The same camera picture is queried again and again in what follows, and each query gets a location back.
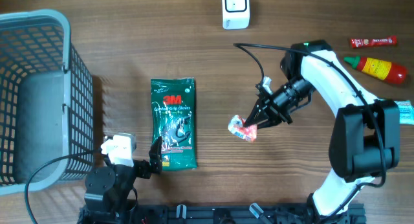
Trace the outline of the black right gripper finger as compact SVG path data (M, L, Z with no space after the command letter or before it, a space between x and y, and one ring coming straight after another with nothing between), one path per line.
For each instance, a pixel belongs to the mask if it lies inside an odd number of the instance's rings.
M258 123L257 128L263 129L263 128L269 128L272 126L277 126L283 122L283 119L279 116L268 116L266 113L261 113L258 116Z
M249 114L249 116L247 117L247 119L245 120L245 123L243 124L244 127L249 127L253 124L257 124L258 123L258 116L261 113L266 113L268 116L268 105L269 105L269 99L267 98L263 98L260 99L258 98L251 113Z

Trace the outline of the small red patterned box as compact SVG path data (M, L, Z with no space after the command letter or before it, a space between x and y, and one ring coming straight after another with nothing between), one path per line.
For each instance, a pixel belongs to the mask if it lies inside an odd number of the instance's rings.
M228 130L231 134L243 139L247 142L254 142L257 139L257 124L244 127L245 119L239 115L235 115L229 121Z

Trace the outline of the green 3M gloves packet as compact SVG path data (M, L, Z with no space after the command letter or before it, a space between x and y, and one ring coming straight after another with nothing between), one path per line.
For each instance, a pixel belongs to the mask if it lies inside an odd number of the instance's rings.
M195 106L194 78L151 79L153 140L162 137L164 170L194 170L197 167Z

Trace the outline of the red stick sachet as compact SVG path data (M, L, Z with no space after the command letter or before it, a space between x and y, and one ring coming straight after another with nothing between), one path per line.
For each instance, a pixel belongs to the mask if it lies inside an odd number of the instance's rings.
M364 48L364 47L382 47L382 46L395 46L398 43L396 36L388 36L386 38L351 38L350 44L352 48Z

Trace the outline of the red yellow sauce bottle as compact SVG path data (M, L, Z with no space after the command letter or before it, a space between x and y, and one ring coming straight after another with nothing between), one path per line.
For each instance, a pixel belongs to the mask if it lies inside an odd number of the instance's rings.
M400 85L406 79L408 70L399 64L368 58L368 57L345 57L344 61L354 70L365 73L389 84Z

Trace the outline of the light blue wipes pack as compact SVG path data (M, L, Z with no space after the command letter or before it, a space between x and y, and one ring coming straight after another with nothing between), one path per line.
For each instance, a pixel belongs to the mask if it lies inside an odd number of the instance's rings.
M409 100L395 101L400 113L400 124L414 125L413 106Z

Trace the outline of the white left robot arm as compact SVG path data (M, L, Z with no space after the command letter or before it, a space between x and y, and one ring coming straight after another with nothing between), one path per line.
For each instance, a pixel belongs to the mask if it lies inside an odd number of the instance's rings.
M85 206L78 223L149 223L146 210L138 200L134 183L137 178L150 179L162 172L162 137L156 138L149 150L149 160L135 160L135 136L118 133L106 137L100 146L105 166L93 169L85 179Z

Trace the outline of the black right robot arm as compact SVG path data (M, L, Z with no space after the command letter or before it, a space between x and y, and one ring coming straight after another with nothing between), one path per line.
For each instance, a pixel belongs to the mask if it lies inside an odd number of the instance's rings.
M329 144L331 171L311 193L301 213L276 211L274 221L356 223L349 204L365 187L380 188L400 159L400 113L393 100L364 89L323 40L284 48L280 67L287 82L277 91L270 78L257 84L258 99L244 127L259 129L292 122L291 114L318 92L335 117Z

